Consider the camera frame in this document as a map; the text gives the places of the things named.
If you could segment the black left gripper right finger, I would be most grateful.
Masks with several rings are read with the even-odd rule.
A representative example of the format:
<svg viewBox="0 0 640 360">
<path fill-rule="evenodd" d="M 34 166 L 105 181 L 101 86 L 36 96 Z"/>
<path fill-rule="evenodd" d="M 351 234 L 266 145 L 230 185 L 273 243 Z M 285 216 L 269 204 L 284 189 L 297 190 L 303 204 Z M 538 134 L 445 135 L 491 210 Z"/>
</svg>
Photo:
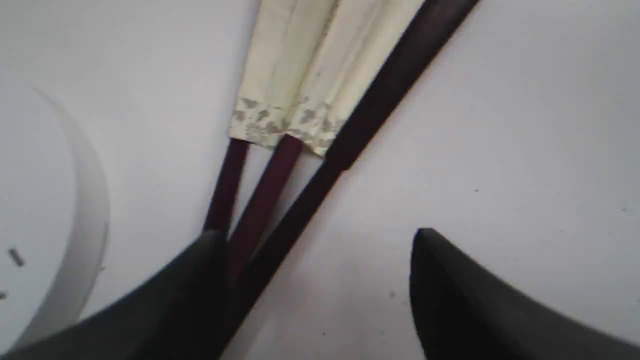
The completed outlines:
<svg viewBox="0 0 640 360">
<path fill-rule="evenodd" d="M 413 238 L 409 300 L 427 360 L 637 360 L 638 344 L 535 301 L 434 228 Z"/>
</svg>

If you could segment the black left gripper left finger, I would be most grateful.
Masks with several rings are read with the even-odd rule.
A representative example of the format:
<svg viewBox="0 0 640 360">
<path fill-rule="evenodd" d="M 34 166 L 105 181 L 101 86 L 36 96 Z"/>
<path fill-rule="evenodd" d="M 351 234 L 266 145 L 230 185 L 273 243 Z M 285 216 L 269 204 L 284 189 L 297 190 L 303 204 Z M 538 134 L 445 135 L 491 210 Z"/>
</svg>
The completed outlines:
<svg viewBox="0 0 640 360">
<path fill-rule="evenodd" d="M 203 232 L 114 304 L 3 360 L 215 360 L 224 332 L 227 240 Z"/>
</svg>

